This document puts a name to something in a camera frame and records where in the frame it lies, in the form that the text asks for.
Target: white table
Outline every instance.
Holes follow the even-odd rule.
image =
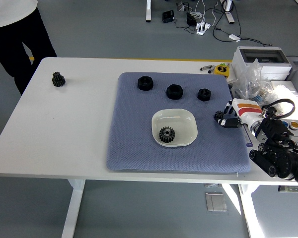
[[[74,190],[63,237],[73,237],[85,179],[222,183],[237,203],[229,184],[240,185],[242,199],[250,197],[261,184],[298,185],[270,178],[253,162],[249,173],[238,175],[125,173],[107,169],[107,140],[119,75],[137,71],[201,73],[200,67],[209,64],[219,62],[42,60],[0,136],[0,176],[68,179]],[[53,72],[65,77],[65,86],[53,86]]]

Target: table leg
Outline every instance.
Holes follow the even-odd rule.
[[[66,216],[62,238],[73,238],[78,217],[81,198],[83,196],[85,180],[84,179],[69,179],[73,187],[73,193],[69,205],[68,214]]]
[[[248,232],[250,238],[264,238],[263,231],[259,226],[256,216],[254,203],[252,199],[252,193],[259,187],[257,184],[239,185],[240,197],[242,200],[243,210],[248,226]]]
[[[151,0],[147,0],[146,22],[151,22]]]
[[[234,192],[234,190],[231,187],[231,185],[229,183],[222,183],[222,187],[223,187],[225,193],[228,195],[228,197],[232,201],[234,207],[237,209],[237,211],[241,215],[241,210],[240,210],[240,204],[239,204],[238,196]]]
[[[224,6],[224,9],[225,9],[225,11],[228,12],[228,11],[230,10],[230,7],[231,7],[231,5],[232,5],[233,0],[221,0],[221,3],[223,3],[224,1],[226,1],[226,3],[224,3],[224,4],[226,4],[226,5]],[[232,16],[231,13],[227,13],[227,14],[225,14],[225,15],[226,15],[226,17],[227,17],[227,20],[228,20],[229,24],[233,24],[233,23],[235,23],[234,18],[233,18],[233,16]]]

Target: cable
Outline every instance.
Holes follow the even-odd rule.
[[[195,11],[194,12],[189,12],[195,19],[199,19],[201,21],[201,17],[204,18],[204,15],[200,12],[197,11],[197,6],[199,4],[200,0],[198,0],[196,6],[195,6]]]
[[[190,34],[194,34],[195,30],[192,30],[190,27],[191,26],[177,26],[177,21],[178,19],[175,19],[175,22],[173,23],[175,25],[176,28],[184,28],[185,31],[189,32]]]
[[[286,56],[286,57],[298,57],[298,56]]]
[[[191,7],[189,7],[189,2],[185,1],[184,3],[182,3],[182,6],[184,7],[187,7],[188,9],[191,9],[191,11],[193,10]]]
[[[242,33],[242,29],[241,29],[241,26],[240,26],[240,22],[239,22],[239,18],[238,18],[238,13],[237,13],[236,6],[235,6],[234,2],[232,2],[231,9],[230,9],[229,11],[226,11],[226,10],[224,9],[224,2],[226,2],[226,1],[227,1],[227,0],[223,1],[222,4],[221,4],[222,9],[223,9],[223,12],[222,12],[222,15],[221,15],[221,17],[219,18],[218,22],[216,23],[215,27],[213,28],[213,37],[214,37],[215,39],[217,39],[218,41],[221,41],[221,42],[233,42],[233,41],[236,42],[236,41],[239,41],[239,40],[229,40],[229,41],[225,41],[225,40],[221,40],[221,39],[217,38],[217,37],[215,36],[215,34],[214,34],[215,30],[221,30],[221,31],[223,31],[221,28],[217,28],[217,25],[218,25],[218,23],[220,22],[220,20],[222,19],[223,15],[224,15],[224,14],[231,13],[231,12],[233,11],[233,9],[235,9],[236,17],[237,17],[237,21],[238,21],[238,25],[239,25],[239,35],[237,35],[237,37],[240,37],[240,35],[241,35],[241,33]],[[272,44],[264,44],[264,43],[262,43],[262,42],[259,41],[259,40],[252,39],[252,38],[248,38],[248,37],[241,37],[240,40],[253,41],[253,42],[256,42],[256,43],[258,43],[258,44],[261,44],[262,46],[272,46]]]
[[[203,6],[204,6],[204,13],[203,13],[203,20],[201,21],[201,23],[205,22],[205,4],[204,4],[203,0],[202,0],[202,3],[203,3]]]
[[[209,11],[209,10],[214,10],[214,12],[215,12],[215,13],[218,13],[218,14],[223,13],[221,10],[219,10],[219,9],[215,9],[215,7],[208,8],[205,12],[207,12],[207,11]]]
[[[262,110],[263,109],[269,109],[271,106],[276,105],[278,103],[290,103],[293,106],[293,108],[292,108],[292,110],[289,113],[286,113],[284,115],[280,115],[280,116],[272,115],[271,116],[272,119],[282,119],[282,118],[289,117],[291,114],[294,113],[294,111],[296,109],[294,102],[292,100],[286,98],[286,99],[279,99],[279,100],[274,101],[274,102],[272,102],[272,103],[270,103],[270,104],[268,104],[266,106],[262,106]]]
[[[216,21],[216,17],[215,17],[215,15],[214,15],[214,8],[217,6],[219,4],[219,1],[217,1],[217,4],[213,7],[213,10],[212,10],[212,14],[213,14],[213,16],[214,16],[214,22],[213,22],[213,24],[211,25],[211,26],[214,26],[214,24],[215,24],[215,21]]]

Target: black cable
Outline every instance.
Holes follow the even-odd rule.
[[[225,0],[225,1],[222,2],[222,4],[221,4],[222,8],[224,7],[224,4],[223,4],[223,3],[226,2],[226,1],[227,1],[227,0]],[[221,31],[223,31],[221,28],[217,28],[217,25],[218,25],[218,23],[220,22],[220,20],[222,19],[223,15],[224,15],[224,14],[227,14],[227,13],[231,13],[231,12],[233,11],[233,9],[235,9],[236,17],[237,17],[237,22],[238,22],[238,25],[239,25],[239,34],[237,35],[237,37],[240,37],[240,35],[241,35],[241,33],[242,33],[242,29],[241,29],[240,22],[239,22],[239,18],[238,18],[237,9],[236,9],[236,6],[235,6],[234,2],[232,2],[232,7],[231,7],[231,9],[230,9],[229,11],[225,11],[225,9],[223,8],[222,16],[219,18],[218,22],[216,23],[216,25],[215,25],[214,28],[213,28],[213,37],[214,37],[215,39],[217,39],[218,41],[221,41],[221,42],[233,42],[233,41],[236,42],[236,41],[237,41],[237,40],[229,40],[229,41],[221,40],[221,39],[217,38],[217,37],[215,36],[215,34],[214,34],[215,30],[221,30]],[[263,46],[272,46],[271,44],[264,44],[264,43],[262,43],[262,42],[259,41],[259,40],[252,39],[252,38],[248,38],[248,37],[241,37],[240,40],[253,41],[253,42],[256,42],[256,43],[261,44],[261,45],[263,45]]]
[[[191,26],[177,26],[176,23],[177,23],[178,19],[175,18],[174,20],[175,20],[175,22],[174,22],[173,24],[175,25],[176,28],[184,28],[185,31],[189,32],[190,34],[194,34],[195,30],[192,30],[192,29],[190,28]]]
[[[292,100],[290,100],[290,99],[287,99],[287,98],[285,98],[285,99],[279,99],[279,100],[274,101],[274,102],[272,102],[272,103],[270,103],[270,104],[268,104],[266,106],[262,106],[262,109],[268,109],[271,106],[276,105],[278,103],[290,103],[290,104],[292,104],[293,108],[292,108],[292,110],[289,113],[286,113],[284,115],[281,115],[281,116],[272,115],[271,116],[272,119],[282,119],[282,118],[289,117],[291,114],[294,113],[294,111],[296,109],[294,102]]]
[[[298,57],[298,56],[286,56],[286,57]]]
[[[211,8],[208,8],[207,10],[205,10],[205,12],[207,12],[208,10],[213,10],[215,13],[218,13],[218,14],[223,13],[221,10],[215,9],[215,6],[211,7]]]
[[[190,8],[190,7],[189,7],[189,2],[188,2],[188,1],[185,1],[184,3],[182,3],[182,6],[184,6],[184,11],[185,11],[185,7]]]

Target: tape measure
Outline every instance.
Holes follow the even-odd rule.
[[[227,78],[229,76],[229,66],[223,64],[217,65],[214,69],[214,74],[223,75]]]

